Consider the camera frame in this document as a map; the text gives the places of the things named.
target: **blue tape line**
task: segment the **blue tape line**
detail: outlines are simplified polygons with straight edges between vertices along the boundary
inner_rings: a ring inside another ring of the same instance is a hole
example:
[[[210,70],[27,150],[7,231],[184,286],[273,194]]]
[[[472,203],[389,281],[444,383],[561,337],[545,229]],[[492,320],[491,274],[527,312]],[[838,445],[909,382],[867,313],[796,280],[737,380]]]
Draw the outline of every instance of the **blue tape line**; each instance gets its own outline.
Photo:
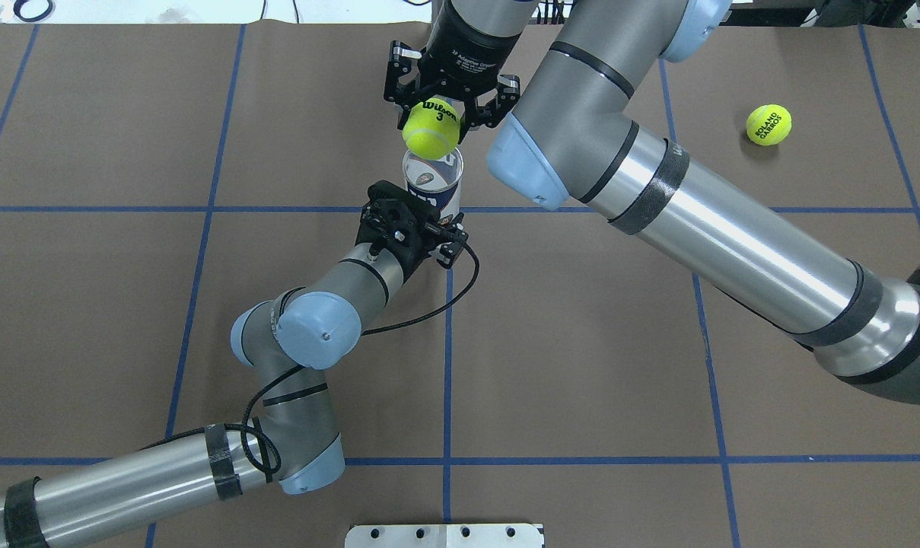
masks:
[[[453,270],[446,271],[446,302],[453,298]],[[453,457],[453,308],[446,309],[446,344],[443,360],[443,523],[453,520],[452,469],[450,459]]]
[[[453,466],[645,466],[719,464],[720,457],[455,457]]]
[[[40,32],[40,25],[35,24],[30,32],[30,41],[27,42],[27,49],[24,51],[24,57],[21,59],[21,67],[17,69],[17,77],[14,78],[14,84],[10,87],[10,94],[7,96],[7,103],[3,105],[3,112],[0,114],[0,136],[3,135],[3,128],[7,125],[7,116],[10,115],[10,109],[14,105],[14,97],[17,96],[17,90],[21,86],[21,80],[24,79],[24,72],[27,69],[27,60],[30,59],[30,53],[33,52],[33,46],[37,41],[37,34]]]
[[[659,59],[659,75],[662,79],[662,100],[666,105],[666,122],[669,124],[669,139],[676,139],[676,119],[673,115],[673,101],[669,93],[669,79],[666,76],[666,66]],[[703,336],[703,347],[706,351],[706,370],[710,384],[710,407],[713,409],[713,423],[717,433],[717,449],[720,451],[721,475],[724,477],[724,498],[727,499],[727,521],[731,527],[731,543],[734,548],[740,548],[740,531],[737,526],[737,503],[734,502],[734,485],[731,482],[731,468],[727,464],[727,442],[724,440],[724,420],[720,413],[720,394],[717,390],[717,375],[713,370],[713,353],[710,348],[710,332],[707,329],[706,309],[703,307],[703,292],[700,289],[700,278],[692,275],[693,294],[696,296],[696,316],[699,321],[700,333]]]
[[[189,309],[186,312],[186,325],[182,332],[182,346],[179,350],[179,363],[175,370],[175,381],[172,383],[172,398],[168,407],[168,420],[165,423],[165,437],[171,436],[175,428],[175,416],[179,408],[179,395],[182,391],[182,379],[186,370],[186,357],[189,353],[189,334],[193,330],[193,320],[196,315],[196,299],[199,297],[199,280],[202,278],[202,265],[205,263],[206,247],[209,245],[209,229],[212,227],[212,206],[216,200],[219,188],[219,174],[223,162],[223,148],[226,146],[226,135],[230,129],[230,114],[233,111],[234,91],[237,87],[237,73],[240,71],[240,56],[244,51],[244,36],[247,27],[240,25],[240,36],[237,38],[237,52],[233,63],[233,73],[230,76],[230,90],[227,92],[226,109],[223,112],[223,127],[220,131],[219,146],[216,150],[216,162],[213,166],[212,184],[209,187],[209,211],[206,212],[205,221],[202,223],[202,236],[199,239],[199,253],[196,254],[196,271],[193,276],[193,288],[189,293]]]
[[[920,462],[920,454],[784,454],[727,457],[729,464],[834,464],[834,462]]]
[[[356,457],[346,458],[346,466],[442,466],[439,457]]]
[[[226,214],[288,214],[289,212],[298,212],[298,214],[360,214],[361,205],[352,207],[342,207],[341,205],[214,205],[213,212],[226,212]]]
[[[152,548],[154,546],[154,526],[156,526],[156,524],[149,524],[148,531],[146,531],[145,548]]]
[[[98,212],[207,212],[205,205],[0,205],[0,212],[17,212],[18,214],[31,214],[31,212],[55,212],[56,214],[97,214]]]
[[[859,24],[859,40],[862,42],[862,51],[866,55],[866,65],[869,66],[869,77],[873,80],[873,91],[876,91],[876,102],[880,105],[880,113],[883,114],[883,124],[887,128],[889,140],[892,142],[892,150],[896,154],[896,162],[899,164],[899,170],[902,174],[902,182],[906,185],[906,192],[909,194],[909,202],[912,204],[912,212],[916,215],[916,223],[919,225],[920,233],[920,208],[919,201],[916,199],[916,191],[912,188],[912,181],[909,179],[909,171],[906,169],[906,161],[902,159],[902,150],[896,139],[896,132],[892,128],[892,122],[889,120],[889,112],[885,107],[883,91],[880,89],[880,79],[876,76],[876,66],[873,64],[873,53],[869,49],[869,40],[866,38],[866,28]]]
[[[724,476],[724,497],[727,499],[727,517],[731,524],[731,542],[734,548],[740,548],[740,533],[737,526],[737,503],[734,502],[734,484],[731,482],[731,468],[727,464],[727,441],[724,439],[724,420],[720,412],[720,394],[717,390],[717,375],[713,369],[713,351],[710,347],[710,330],[707,329],[706,309],[703,306],[703,291],[700,278],[693,274],[693,294],[696,296],[696,315],[699,319],[700,333],[703,334],[703,347],[706,351],[706,371],[710,384],[710,406],[713,408],[713,423],[717,430],[717,449],[720,451],[721,474]]]
[[[913,208],[772,208],[779,214],[912,214]]]

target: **can label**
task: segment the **can label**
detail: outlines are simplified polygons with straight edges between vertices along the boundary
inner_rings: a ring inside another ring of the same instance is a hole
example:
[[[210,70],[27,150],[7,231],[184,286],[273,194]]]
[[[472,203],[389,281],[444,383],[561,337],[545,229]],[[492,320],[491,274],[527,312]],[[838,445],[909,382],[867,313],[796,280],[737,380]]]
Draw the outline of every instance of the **can label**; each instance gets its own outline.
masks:
[[[402,163],[405,183],[414,196],[439,209],[439,223],[446,225],[460,212],[463,160],[455,152],[439,160],[407,155]]]

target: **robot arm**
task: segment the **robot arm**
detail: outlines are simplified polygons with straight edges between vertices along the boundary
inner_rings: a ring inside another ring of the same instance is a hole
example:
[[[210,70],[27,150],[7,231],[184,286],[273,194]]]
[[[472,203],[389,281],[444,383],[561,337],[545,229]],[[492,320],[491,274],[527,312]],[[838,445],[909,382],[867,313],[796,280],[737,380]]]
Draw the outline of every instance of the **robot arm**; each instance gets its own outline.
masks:
[[[447,0],[444,10],[465,4]],[[624,114],[652,63],[688,58],[728,7],[579,2],[506,117],[488,167],[543,208],[569,196],[588,204],[779,327],[842,381],[920,403],[920,270],[907,283],[838,256]],[[426,52],[442,49],[439,36]]]
[[[432,256],[450,268],[467,239],[462,215],[440,225],[438,209],[392,183],[380,181],[368,195],[344,259],[317,283],[262,302],[234,323],[234,354],[264,386],[241,424],[212,424],[11,486],[0,495],[0,548],[84,546],[272,481],[300,495],[337,480],[345,458],[321,370],[369,333],[363,327],[422,261]],[[264,414],[251,419],[257,400]]]

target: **tennis ball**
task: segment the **tennis ball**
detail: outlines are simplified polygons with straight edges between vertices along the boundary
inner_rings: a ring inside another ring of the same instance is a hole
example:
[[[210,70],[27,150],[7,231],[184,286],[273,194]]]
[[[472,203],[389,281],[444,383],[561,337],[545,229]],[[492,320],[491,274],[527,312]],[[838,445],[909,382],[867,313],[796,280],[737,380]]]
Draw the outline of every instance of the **tennis ball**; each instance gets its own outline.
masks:
[[[758,145],[777,145],[790,132],[791,114],[780,104],[763,105],[747,117],[747,136]]]
[[[460,142],[460,118],[449,103],[431,98],[413,107],[402,128],[409,150],[425,160],[438,160]]]

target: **brown table surface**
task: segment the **brown table surface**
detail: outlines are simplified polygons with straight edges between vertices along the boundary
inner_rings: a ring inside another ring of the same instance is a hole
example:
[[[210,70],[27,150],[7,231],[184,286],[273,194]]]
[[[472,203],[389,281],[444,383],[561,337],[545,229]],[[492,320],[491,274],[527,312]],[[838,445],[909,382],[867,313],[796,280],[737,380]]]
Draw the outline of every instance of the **brown table surface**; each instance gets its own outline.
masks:
[[[238,420],[258,386],[231,323],[316,280],[365,188],[398,180],[387,44],[426,31],[0,27],[0,490]],[[556,31],[508,70],[528,80]],[[758,149],[741,128],[768,103],[794,131]],[[881,275],[919,263],[920,30],[723,28],[628,112]],[[576,202],[526,208],[486,170],[493,135],[463,145],[480,283],[328,374],[341,480],[161,521],[154,546],[443,520],[543,523],[548,546],[920,546],[919,406],[836,381]],[[469,276],[424,266],[384,320]]]

